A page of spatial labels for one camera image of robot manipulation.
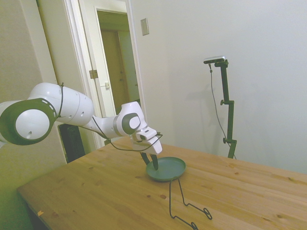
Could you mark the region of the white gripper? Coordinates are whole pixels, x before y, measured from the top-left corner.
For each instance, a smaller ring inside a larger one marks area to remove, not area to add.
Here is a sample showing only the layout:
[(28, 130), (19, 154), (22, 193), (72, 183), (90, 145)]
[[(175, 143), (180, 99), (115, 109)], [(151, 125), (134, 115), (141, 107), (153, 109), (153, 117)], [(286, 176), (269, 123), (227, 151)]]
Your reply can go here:
[(147, 154), (151, 154), (151, 159), (153, 163), (154, 169), (158, 170), (158, 158), (157, 155), (162, 152), (162, 144), (160, 142), (160, 138), (162, 137), (161, 134), (154, 136), (149, 140), (137, 140), (136, 137), (130, 137), (132, 148), (135, 151), (140, 152), (141, 157), (146, 165), (150, 163)]

